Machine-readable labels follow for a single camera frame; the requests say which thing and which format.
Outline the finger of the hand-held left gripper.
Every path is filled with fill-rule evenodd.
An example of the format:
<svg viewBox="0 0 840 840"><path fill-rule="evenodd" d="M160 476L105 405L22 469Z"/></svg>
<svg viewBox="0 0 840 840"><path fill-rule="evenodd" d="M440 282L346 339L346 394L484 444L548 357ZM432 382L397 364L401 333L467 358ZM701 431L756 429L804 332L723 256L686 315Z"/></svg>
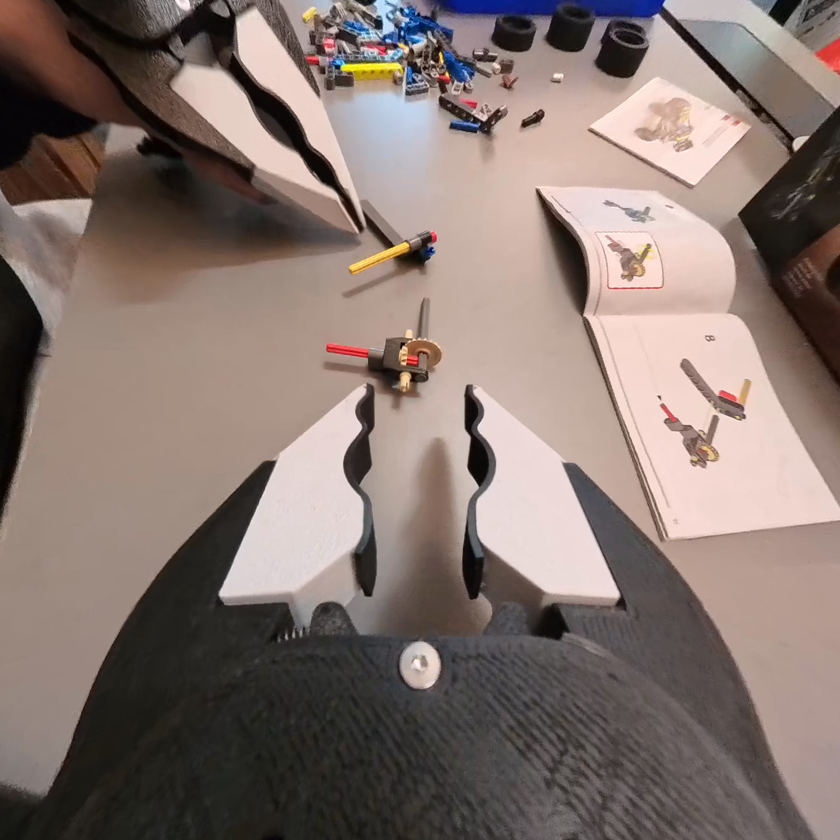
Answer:
<svg viewBox="0 0 840 840"><path fill-rule="evenodd" d="M245 152L254 182L345 232L365 228L361 202L338 138L281 5L234 13L228 71L257 114Z"/></svg>
<svg viewBox="0 0 840 840"><path fill-rule="evenodd" d="M225 69L186 62L171 87L245 156L253 170L252 183L261 192L295 204L345 233L361 232L338 194L319 181L298 152L270 134L245 91Z"/></svg>

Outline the person's left forearm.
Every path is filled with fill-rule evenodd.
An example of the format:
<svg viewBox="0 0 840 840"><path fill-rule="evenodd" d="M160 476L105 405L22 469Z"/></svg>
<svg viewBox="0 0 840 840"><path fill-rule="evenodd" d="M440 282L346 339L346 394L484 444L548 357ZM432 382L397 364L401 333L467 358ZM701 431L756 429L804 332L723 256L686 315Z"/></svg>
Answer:
<svg viewBox="0 0 840 840"><path fill-rule="evenodd" d="M40 135L67 140L97 126L97 121L39 95L1 72L2 170L21 162Z"/></svg>

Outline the grey cloth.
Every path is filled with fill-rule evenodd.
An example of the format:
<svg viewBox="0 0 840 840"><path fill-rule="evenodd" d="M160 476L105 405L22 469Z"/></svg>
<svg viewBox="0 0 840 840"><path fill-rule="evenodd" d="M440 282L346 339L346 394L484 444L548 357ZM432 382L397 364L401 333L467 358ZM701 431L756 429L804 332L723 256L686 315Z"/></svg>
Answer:
<svg viewBox="0 0 840 840"><path fill-rule="evenodd" d="M51 356L88 225L90 198L13 205L1 195L2 257L22 281L44 325L39 353Z"/></svg>

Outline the person's left hand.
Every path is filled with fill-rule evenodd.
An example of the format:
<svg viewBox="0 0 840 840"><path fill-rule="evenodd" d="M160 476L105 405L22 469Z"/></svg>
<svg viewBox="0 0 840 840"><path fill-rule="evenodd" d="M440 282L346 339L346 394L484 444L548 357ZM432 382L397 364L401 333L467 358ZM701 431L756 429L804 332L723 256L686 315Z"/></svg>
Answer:
<svg viewBox="0 0 840 840"><path fill-rule="evenodd" d="M70 42L53 2L1 2L2 74L97 123L144 129L101 69Z"/></svg>

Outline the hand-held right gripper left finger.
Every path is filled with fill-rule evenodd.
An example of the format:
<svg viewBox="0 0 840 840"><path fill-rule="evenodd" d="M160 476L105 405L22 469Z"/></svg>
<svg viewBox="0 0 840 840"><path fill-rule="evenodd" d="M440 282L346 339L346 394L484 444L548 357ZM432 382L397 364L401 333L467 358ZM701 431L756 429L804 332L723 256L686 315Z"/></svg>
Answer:
<svg viewBox="0 0 840 840"><path fill-rule="evenodd" d="M218 597L226 606L286 604L295 627L317 606L372 596L373 385L357 387L276 458Z"/></svg>

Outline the black gear frame assembly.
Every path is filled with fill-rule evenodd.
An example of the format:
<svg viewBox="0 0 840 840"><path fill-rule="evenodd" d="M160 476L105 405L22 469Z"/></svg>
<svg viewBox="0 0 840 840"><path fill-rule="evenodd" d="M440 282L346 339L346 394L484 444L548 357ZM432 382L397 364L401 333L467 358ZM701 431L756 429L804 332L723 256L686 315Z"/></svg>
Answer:
<svg viewBox="0 0 840 840"><path fill-rule="evenodd" d="M444 357L440 344L429 337L430 320L431 300L425 297L421 302L415 330L407 329L402 335L386 339L381 348L327 343L325 351L364 360L368 371L383 375L392 383L394 390L407 395L427 382L430 371Z"/></svg>

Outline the open instruction booklet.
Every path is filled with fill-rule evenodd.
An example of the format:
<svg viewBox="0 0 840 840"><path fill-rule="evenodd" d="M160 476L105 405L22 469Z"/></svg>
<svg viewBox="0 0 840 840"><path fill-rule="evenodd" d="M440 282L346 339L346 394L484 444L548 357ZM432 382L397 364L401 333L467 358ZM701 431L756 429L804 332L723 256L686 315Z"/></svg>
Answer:
<svg viewBox="0 0 840 840"><path fill-rule="evenodd" d="M581 248L583 320L658 530L697 539L838 521L748 327L726 239L657 192L540 185Z"/></svg>

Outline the dark grey angled beam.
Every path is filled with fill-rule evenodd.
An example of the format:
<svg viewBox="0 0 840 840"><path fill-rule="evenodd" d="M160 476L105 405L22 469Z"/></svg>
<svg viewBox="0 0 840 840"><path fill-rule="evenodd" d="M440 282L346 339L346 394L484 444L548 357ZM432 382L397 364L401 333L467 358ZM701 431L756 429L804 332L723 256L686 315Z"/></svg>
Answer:
<svg viewBox="0 0 840 840"><path fill-rule="evenodd" d="M500 106L491 108L488 104L481 104L475 111L467 109L459 102L453 93L441 94L438 97L438 106L450 116L451 120L465 120L478 123L480 134L490 135L499 122L508 115L508 107Z"/></svg>

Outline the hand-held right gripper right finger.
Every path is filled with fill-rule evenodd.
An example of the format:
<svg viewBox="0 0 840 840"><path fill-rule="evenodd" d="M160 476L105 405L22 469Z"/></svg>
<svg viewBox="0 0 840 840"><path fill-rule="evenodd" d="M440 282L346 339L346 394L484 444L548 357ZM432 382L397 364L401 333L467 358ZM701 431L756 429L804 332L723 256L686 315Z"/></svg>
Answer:
<svg viewBox="0 0 840 840"><path fill-rule="evenodd" d="M461 573L471 601L539 624L554 605L619 606L621 593L567 463L482 387L465 388L467 470Z"/></svg>

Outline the grey beam yellow axle assembly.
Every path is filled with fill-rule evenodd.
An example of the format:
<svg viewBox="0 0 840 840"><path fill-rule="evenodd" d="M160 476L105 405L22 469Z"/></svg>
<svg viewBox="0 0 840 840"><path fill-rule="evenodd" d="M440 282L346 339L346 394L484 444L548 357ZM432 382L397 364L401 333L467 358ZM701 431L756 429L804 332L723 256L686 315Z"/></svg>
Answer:
<svg viewBox="0 0 840 840"><path fill-rule="evenodd" d="M433 230L426 230L411 237L403 237L367 199L361 201L364 218L369 228L379 235L386 248L372 256L349 266L353 276L393 260L426 264L435 253L438 236Z"/></svg>

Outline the grey flat stand base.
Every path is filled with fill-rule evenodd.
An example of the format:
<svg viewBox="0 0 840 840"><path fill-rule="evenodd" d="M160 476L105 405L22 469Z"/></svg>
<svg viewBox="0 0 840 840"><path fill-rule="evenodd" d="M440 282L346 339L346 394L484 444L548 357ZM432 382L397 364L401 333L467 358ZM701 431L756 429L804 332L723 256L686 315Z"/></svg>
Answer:
<svg viewBox="0 0 840 840"><path fill-rule="evenodd" d="M758 5L668 1L664 21L750 109L787 141L838 108L838 75Z"/></svg>

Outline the toy car set box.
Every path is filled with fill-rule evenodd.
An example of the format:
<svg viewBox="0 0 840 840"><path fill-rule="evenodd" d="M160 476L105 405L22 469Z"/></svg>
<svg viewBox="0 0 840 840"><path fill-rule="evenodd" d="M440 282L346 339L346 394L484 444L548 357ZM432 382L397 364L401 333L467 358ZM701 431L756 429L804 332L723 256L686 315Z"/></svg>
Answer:
<svg viewBox="0 0 840 840"><path fill-rule="evenodd" d="M839 379L839 110L740 211L769 283Z"/></svg>

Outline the pile of toy building pieces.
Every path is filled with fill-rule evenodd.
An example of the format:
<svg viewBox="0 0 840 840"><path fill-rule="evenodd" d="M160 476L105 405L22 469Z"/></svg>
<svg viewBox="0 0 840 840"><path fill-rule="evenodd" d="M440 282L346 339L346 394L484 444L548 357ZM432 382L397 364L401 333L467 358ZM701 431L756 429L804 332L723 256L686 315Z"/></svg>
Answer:
<svg viewBox="0 0 840 840"><path fill-rule="evenodd" d="M478 77L501 78L515 66L486 46L457 49L436 2L323 2L307 8L301 22L307 62L325 91L388 81L404 98L466 98Z"/></svg>

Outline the closed instruction booklet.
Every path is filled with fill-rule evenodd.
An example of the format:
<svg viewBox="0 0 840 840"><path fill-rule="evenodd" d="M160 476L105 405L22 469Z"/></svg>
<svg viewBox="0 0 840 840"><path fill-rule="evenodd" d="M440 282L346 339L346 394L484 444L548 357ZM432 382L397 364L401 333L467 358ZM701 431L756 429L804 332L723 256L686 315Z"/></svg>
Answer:
<svg viewBox="0 0 840 840"><path fill-rule="evenodd" d="M693 187L750 131L750 125L657 77L596 120L589 131Z"/></svg>

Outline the blue plastic bin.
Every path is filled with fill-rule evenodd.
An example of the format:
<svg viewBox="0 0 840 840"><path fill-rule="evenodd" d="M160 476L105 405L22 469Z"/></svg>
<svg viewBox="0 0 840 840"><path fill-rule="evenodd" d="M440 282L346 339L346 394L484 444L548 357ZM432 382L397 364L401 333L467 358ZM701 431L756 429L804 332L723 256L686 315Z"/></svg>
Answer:
<svg viewBox="0 0 840 840"><path fill-rule="evenodd" d="M436 1L456 14L552 16L564 1ZM649 18L665 1L571 1L599 18Z"/></svg>

